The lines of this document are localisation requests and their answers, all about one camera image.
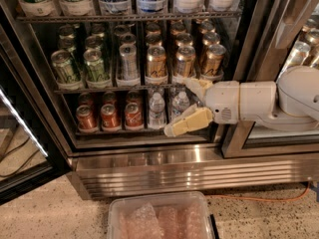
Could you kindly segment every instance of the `adjacent refrigerator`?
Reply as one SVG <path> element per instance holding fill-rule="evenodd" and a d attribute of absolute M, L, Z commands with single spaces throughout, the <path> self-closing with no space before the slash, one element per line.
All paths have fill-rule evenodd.
<path fill-rule="evenodd" d="M 145 30 L 149 22 L 160 25 L 167 54 L 164 89 L 165 119 L 170 121 L 171 92 L 182 88 L 173 78 L 174 52 L 170 44 L 172 22 L 180 21 L 193 38 L 199 36 L 195 22 L 209 20 L 226 48 L 220 74 L 214 81 L 276 81 L 298 33 L 319 0 L 237 0 L 226 11 L 210 8 L 210 0 L 200 0 L 197 10 L 176 9 L 178 0 L 163 0 L 160 12 L 141 10 L 141 0 L 126 2 L 127 12 L 106 13 L 101 0 L 92 0 L 86 15 L 63 14 L 26 16 L 19 0 L 0 0 L 1 45 L 21 90 L 32 99 L 48 128 L 60 155 L 72 169 L 68 177 L 83 199 L 126 196 L 209 188 L 312 181 L 319 178 L 318 132 L 284 133 L 252 122 L 236 125 L 211 123 L 209 127 L 178 137 L 166 137 L 162 128 L 150 128 L 149 92 L 155 87 L 146 75 Z M 58 31 L 66 25 L 106 28 L 108 69 L 111 83 L 97 89 L 84 82 L 82 88 L 59 87 L 51 55 L 57 50 Z M 115 29 L 126 25 L 136 38 L 140 80 L 122 84 L 122 69 Z M 198 58 L 194 77 L 200 77 Z M 99 111 L 106 91 L 117 94 L 122 126 L 117 131 L 84 131 L 79 128 L 76 110 L 80 94 L 90 93 Z M 144 122 L 139 130 L 125 127 L 125 103 L 129 91 L 142 95 Z M 191 102 L 196 98 L 187 92 Z"/>

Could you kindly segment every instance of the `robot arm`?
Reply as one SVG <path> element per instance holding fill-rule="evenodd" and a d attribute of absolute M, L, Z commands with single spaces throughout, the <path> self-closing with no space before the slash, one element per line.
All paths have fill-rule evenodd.
<path fill-rule="evenodd" d="M 268 128 L 285 131 L 310 130 L 319 124 L 319 71 L 309 67 L 293 67 L 274 82 L 243 83 L 187 79 L 186 86 L 203 101 L 206 114 L 216 123 L 256 121 Z M 164 130 L 167 136 L 177 136 L 190 130 L 206 127 L 198 123 L 201 114 L 181 115 Z M 188 118 L 193 121 L 188 126 Z"/>

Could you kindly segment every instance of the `floor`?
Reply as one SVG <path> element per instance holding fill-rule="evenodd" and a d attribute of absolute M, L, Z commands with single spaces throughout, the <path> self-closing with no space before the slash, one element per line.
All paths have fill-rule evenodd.
<path fill-rule="evenodd" d="M 304 190 L 304 184 L 292 183 L 203 193 L 220 239 L 317 239 L 319 204 L 313 190 L 290 202 L 217 196 L 294 198 Z M 83 201 L 67 177 L 62 176 L 0 206 L 0 238 L 107 238 L 109 204 L 108 200 Z"/>

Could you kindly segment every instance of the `stainless steel panel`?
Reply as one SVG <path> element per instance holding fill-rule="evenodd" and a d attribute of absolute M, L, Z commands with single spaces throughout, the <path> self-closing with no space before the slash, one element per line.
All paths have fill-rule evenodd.
<path fill-rule="evenodd" d="M 319 153 L 223 159 L 218 149 L 194 148 L 173 154 L 178 158 L 162 165 L 150 161 L 158 152 L 129 155 L 148 163 L 122 167 L 112 166 L 120 155 L 80 157 L 74 173 L 92 199 L 319 179 Z"/>

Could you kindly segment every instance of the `bottle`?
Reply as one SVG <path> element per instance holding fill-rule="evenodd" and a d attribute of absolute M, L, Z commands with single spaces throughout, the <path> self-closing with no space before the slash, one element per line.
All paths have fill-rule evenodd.
<path fill-rule="evenodd" d="M 165 101 L 160 93 L 154 93 L 149 102 L 149 127 L 159 129 L 166 124 Z"/>
<path fill-rule="evenodd" d="M 179 92 L 179 94 L 172 100 L 171 105 L 171 120 L 173 120 L 189 108 L 189 98 L 186 92 Z"/>

